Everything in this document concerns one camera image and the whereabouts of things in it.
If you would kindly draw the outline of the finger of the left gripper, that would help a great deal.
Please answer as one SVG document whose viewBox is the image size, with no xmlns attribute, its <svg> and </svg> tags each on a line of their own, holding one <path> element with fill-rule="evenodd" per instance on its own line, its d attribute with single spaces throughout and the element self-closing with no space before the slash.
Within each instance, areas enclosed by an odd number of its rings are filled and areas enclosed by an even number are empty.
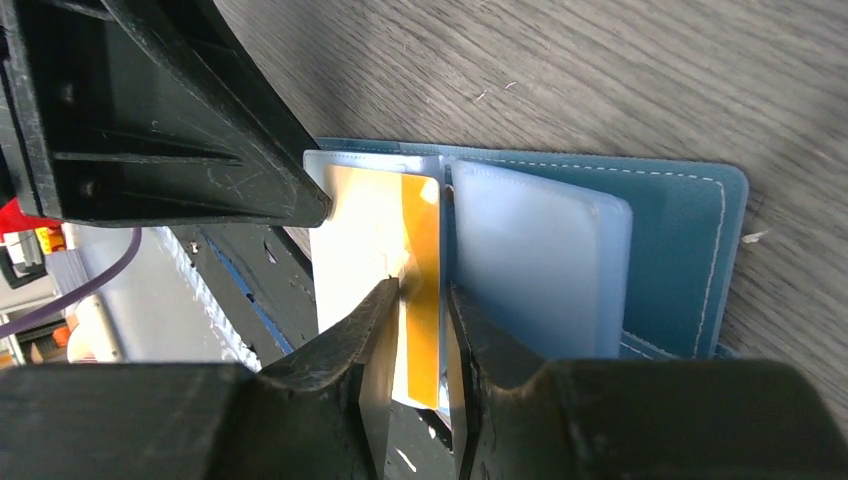
<svg viewBox="0 0 848 480">
<path fill-rule="evenodd" d="M 316 146 L 211 1 L 1 5 L 1 200 L 25 215 L 316 227 Z"/>
</svg>

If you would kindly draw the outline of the blue leather card holder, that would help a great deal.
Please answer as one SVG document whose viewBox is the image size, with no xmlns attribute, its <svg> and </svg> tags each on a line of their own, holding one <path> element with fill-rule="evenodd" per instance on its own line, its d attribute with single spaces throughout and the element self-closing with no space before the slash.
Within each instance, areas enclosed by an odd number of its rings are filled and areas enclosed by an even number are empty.
<svg viewBox="0 0 848 480">
<path fill-rule="evenodd" d="M 303 162 L 329 196 L 317 173 L 327 165 L 437 180 L 442 375 L 434 410 L 448 406 L 452 283 L 546 359 L 720 353 L 749 193 L 734 166 L 353 139 L 324 139 Z"/>
</svg>

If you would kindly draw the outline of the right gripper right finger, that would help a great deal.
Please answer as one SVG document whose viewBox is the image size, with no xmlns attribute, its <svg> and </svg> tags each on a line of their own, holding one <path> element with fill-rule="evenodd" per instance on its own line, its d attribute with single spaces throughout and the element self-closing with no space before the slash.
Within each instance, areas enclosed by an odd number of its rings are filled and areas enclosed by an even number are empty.
<svg viewBox="0 0 848 480">
<path fill-rule="evenodd" d="M 813 385 L 767 360 L 546 360 L 451 285 L 461 479 L 843 479 Z"/>
</svg>

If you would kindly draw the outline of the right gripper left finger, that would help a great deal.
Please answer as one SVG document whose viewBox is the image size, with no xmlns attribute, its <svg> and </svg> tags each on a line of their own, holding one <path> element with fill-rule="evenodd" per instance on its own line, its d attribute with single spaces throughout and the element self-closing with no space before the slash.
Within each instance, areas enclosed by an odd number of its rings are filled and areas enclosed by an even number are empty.
<svg viewBox="0 0 848 480">
<path fill-rule="evenodd" d="M 1 374 L 5 479 L 380 479 L 399 282 L 252 372 L 52 364 Z"/>
</svg>

